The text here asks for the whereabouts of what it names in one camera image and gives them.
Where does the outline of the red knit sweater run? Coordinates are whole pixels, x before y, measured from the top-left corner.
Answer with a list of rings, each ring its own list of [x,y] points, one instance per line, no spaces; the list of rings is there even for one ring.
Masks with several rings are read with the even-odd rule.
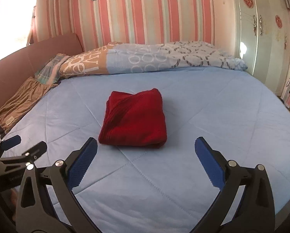
[[[99,143],[160,148],[166,141],[163,99],[156,88],[136,94],[111,93],[106,102]]]

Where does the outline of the brown folded garment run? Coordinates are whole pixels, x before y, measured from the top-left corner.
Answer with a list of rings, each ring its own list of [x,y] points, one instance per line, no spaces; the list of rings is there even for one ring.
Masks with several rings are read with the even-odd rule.
[[[0,107],[0,134],[9,131],[21,120],[38,101],[59,83],[46,85],[29,77],[16,93]]]

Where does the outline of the pink padded headboard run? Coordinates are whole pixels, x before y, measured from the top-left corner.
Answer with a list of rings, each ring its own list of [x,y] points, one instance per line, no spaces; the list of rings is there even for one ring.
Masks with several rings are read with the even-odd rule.
[[[0,60],[0,107],[56,54],[71,56],[82,52],[77,35],[69,33],[34,43]]]

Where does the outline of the light blue quilted bedspread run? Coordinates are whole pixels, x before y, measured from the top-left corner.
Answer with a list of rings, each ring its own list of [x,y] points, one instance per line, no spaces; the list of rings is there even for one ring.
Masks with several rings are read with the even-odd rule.
[[[89,139],[97,154],[73,192],[102,232],[189,232],[219,189],[194,151],[203,137],[243,167],[265,166],[276,211],[290,200],[290,112],[246,72],[178,68],[64,79],[9,132],[47,167]]]

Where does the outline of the patterned folded duvet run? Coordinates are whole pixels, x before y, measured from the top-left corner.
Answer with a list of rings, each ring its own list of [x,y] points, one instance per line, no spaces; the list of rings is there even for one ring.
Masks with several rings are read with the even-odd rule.
[[[86,75],[143,73],[186,67],[247,70],[245,61],[199,41],[143,45],[111,42],[75,56],[60,67],[62,78]]]

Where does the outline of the white wardrobe with decals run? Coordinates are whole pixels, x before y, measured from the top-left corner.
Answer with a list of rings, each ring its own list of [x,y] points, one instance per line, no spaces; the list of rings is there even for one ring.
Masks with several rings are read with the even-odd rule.
[[[237,39],[246,72],[277,96],[283,93],[290,59],[290,18],[285,0],[235,0]]]

